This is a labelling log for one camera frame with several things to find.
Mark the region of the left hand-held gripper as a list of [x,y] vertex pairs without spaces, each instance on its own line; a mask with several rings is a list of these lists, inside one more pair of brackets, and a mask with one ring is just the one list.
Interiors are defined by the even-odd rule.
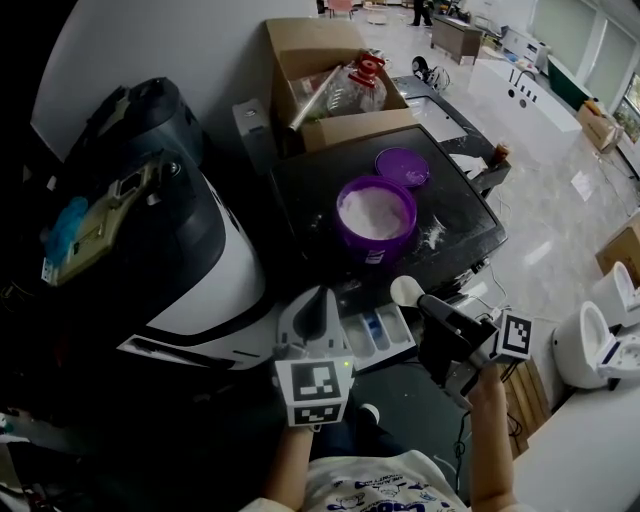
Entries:
[[278,343],[310,349],[274,362],[288,425],[320,429],[341,422],[354,357],[344,343],[335,293],[316,286],[294,299],[278,320]]

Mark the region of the white detergent drawer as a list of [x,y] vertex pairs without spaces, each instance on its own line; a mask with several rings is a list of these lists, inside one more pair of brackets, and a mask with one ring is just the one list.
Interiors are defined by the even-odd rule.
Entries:
[[394,303],[344,318],[341,325],[358,372],[387,363],[417,347],[400,308]]

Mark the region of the white plastic spoon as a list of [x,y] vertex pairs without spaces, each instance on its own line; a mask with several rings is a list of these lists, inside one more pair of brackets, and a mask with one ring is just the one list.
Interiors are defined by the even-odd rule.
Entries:
[[417,280],[409,275],[398,276],[390,286],[391,298],[400,307],[417,308],[424,294]]

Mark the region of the purple powder tub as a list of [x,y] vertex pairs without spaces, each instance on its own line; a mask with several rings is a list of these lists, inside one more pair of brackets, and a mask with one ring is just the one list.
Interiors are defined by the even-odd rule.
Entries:
[[[339,219],[338,202],[351,191],[372,186],[394,191],[402,198],[410,220],[410,227],[405,234],[391,240],[369,240],[351,232]],[[381,176],[361,176],[347,183],[338,194],[335,222],[342,240],[357,262],[368,265],[388,263],[397,259],[413,234],[417,222],[417,205],[411,193],[398,183]]]

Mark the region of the white powder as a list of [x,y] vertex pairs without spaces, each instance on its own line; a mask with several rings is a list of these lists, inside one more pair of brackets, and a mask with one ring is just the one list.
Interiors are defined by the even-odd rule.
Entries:
[[338,202],[338,216],[351,232],[369,240],[391,240],[410,227],[402,198],[376,186],[347,193]]

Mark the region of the purple bucket lid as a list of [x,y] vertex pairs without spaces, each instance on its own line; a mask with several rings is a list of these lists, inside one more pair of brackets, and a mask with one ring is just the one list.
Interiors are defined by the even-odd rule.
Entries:
[[380,176],[406,188],[424,185],[430,179],[426,160],[407,148],[392,147],[381,151],[375,159],[375,169]]

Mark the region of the person's right forearm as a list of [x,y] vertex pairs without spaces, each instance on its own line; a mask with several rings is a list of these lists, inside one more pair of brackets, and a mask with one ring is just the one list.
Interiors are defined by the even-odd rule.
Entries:
[[484,367],[468,395],[472,448],[470,502],[473,512],[501,512],[516,504],[507,401],[497,365]]

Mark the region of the white toilet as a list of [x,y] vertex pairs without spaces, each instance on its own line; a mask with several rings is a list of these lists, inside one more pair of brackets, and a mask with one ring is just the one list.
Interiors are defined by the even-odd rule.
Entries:
[[609,327],[640,324],[640,287],[636,288],[621,262],[594,284],[591,301],[601,311]]
[[568,386],[592,390],[606,387],[611,380],[640,381],[640,323],[614,334],[591,301],[555,328],[552,349]]

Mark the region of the brown cardboard box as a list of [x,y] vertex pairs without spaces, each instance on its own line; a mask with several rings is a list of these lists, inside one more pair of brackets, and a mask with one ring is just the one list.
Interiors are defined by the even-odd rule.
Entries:
[[603,154],[611,153],[623,135],[623,128],[605,113],[594,98],[586,100],[578,110],[576,119],[594,147]]
[[614,236],[595,256],[603,275],[616,262],[622,263],[636,288],[640,287],[640,225],[626,226]]

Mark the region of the black sink counter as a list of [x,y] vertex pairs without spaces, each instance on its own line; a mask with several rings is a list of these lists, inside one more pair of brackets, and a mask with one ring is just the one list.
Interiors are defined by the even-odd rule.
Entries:
[[392,82],[414,118],[447,153],[484,160],[488,169],[473,178],[472,183],[484,198],[488,198],[493,189],[508,176],[510,162],[505,159],[499,164],[491,164],[496,147],[440,94],[417,77],[394,77]]

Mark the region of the white paper sheet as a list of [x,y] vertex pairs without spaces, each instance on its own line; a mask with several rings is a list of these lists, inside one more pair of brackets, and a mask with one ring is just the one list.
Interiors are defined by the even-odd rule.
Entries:
[[584,202],[587,202],[595,191],[595,185],[588,173],[578,171],[571,179],[571,185]]

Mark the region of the clear water jug red cap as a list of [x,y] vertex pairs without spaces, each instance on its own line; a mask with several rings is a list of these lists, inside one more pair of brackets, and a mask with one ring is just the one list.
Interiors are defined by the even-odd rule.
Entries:
[[385,62],[370,53],[343,66],[327,88],[326,109],[330,117],[383,110],[387,90],[380,78]]

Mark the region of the window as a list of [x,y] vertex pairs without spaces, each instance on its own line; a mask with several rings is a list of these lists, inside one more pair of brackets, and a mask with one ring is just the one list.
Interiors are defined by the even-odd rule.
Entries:
[[633,74],[613,116],[633,142],[640,138],[640,75],[637,73]]

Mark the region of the wooden cabinet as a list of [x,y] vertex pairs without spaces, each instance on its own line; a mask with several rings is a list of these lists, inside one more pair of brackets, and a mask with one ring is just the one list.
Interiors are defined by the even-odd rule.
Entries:
[[440,48],[460,64],[464,57],[476,61],[482,45],[484,32],[468,23],[447,16],[432,18],[432,49]]

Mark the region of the white cabinet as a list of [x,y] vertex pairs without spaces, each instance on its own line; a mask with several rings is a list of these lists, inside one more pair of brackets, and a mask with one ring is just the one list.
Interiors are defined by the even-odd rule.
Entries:
[[546,68],[550,46],[531,34],[507,27],[501,44],[505,52],[528,61],[539,70]]

